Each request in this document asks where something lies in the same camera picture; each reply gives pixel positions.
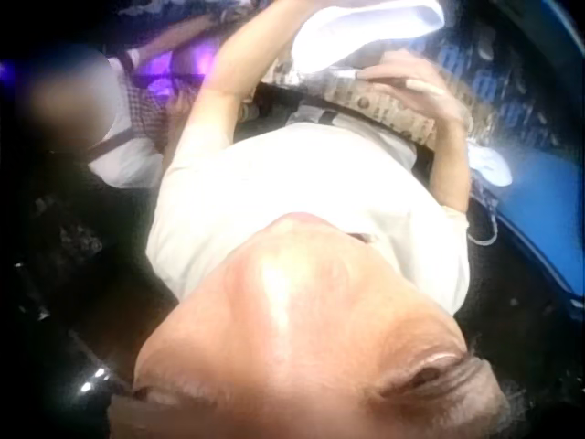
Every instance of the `blue surface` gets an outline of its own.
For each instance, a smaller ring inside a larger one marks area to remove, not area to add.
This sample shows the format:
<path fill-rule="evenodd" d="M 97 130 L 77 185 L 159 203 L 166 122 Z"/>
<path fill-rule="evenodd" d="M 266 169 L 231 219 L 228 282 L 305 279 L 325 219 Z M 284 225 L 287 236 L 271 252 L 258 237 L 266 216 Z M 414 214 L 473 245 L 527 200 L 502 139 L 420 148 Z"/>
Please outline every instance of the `blue surface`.
<path fill-rule="evenodd" d="M 538 150 L 524 152 L 499 213 L 523 235 L 560 286 L 583 297 L 583 177 L 575 164 Z"/>

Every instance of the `person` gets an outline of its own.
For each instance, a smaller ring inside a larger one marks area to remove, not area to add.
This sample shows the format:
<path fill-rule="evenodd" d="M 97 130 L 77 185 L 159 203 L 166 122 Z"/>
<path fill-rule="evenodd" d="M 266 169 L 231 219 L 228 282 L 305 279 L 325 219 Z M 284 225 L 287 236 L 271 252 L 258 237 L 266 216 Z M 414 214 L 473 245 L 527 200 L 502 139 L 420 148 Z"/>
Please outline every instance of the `person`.
<path fill-rule="evenodd" d="M 190 18 L 107 60 L 75 45 L 39 57 L 42 67 L 30 81 L 28 108 L 50 149 L 73 153 L 109 186 L 158 186 L 176 112 L 136 87 L 132 75 L 217 24 L 212 14 Z"/>
<path fill-rule="evenodd" d="M 304 20 L 364 3 L 277 0 L 218 53 L 146 251 L 178 306 L 144 343 L 133 396 L 112 399 L 112 438 L 471 439 L 506 418 L 452 317 L 470 174 L 459 103 L 429 62 L 390 52 L 359 73 L 434 118 L 429 191 L 388 154 L 398 138 L 338 115 L 232 145 L 240 100 Z"/>

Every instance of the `newspaper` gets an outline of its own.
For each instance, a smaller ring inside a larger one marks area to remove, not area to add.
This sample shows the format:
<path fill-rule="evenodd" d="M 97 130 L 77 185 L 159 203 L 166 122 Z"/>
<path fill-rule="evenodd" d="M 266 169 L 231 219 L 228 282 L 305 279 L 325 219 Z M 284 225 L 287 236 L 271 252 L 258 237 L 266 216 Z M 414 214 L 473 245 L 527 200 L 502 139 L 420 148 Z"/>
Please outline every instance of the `newspaper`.
<path fill-rule="evenodd" d="M 473 118 L 469 136 L 477 143 L 486 145 L 497 120 L 494 109 L 478 102 L 465 83 L 454 80 L 447 72 L 442 71 L 441 74 L 446 79 L 450 92 L 469 110 Z M 301 91 L 359 112 L 406 140 L 434 150 L 434 121 L 406 108 L 396 98 L 375 90 L 368 82 L 340 78 L 328 70 L 304 75 L 294 68 L 289 52 L 272 64 L 262 82 Z"/>

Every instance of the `hand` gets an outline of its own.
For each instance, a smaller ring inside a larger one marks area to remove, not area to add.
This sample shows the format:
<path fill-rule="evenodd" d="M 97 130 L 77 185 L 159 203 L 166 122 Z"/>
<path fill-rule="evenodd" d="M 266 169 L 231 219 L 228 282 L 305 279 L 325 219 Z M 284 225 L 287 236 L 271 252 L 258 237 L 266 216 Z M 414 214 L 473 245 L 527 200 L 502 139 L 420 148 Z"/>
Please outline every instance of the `hand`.
<path fill-rule="evenodd" d="M 407 50 L 386 52 L 379 65 L 359 71 L 357 78 L 376 82 L 378 90 L 390 94 L 411 110 L 430 117 L 439 124 L 466 124 L 463 105 L 449 93 L 447 84 L 437 69 L 426 59 L 415 57 Z M 390 85 L 396 79 L 421 80 L 444 93 L 435 95 Z"/>
<path fill-rule="evenodd" d="M 175 126 L 184 124 L 191 112 L 194 100 L 195 94 L 187 90 L 179 90 L 177 95 L 171 97 L 166 103 L 169 124 Z"/>

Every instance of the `white towel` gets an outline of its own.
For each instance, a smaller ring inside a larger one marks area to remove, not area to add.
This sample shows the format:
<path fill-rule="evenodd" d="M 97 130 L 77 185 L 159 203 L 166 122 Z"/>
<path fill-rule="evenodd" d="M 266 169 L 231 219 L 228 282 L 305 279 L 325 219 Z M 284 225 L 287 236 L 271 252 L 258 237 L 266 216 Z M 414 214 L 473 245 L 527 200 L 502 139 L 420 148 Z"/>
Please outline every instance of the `white towel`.
<path fill-rule="evenodd" d="M 436 0 L 392 0 L 366 7 L 327 7 L 309 18 L 292 45 L 294 67 L 313 73 L 372 41 L 408 39 L 445 25 Z"/>

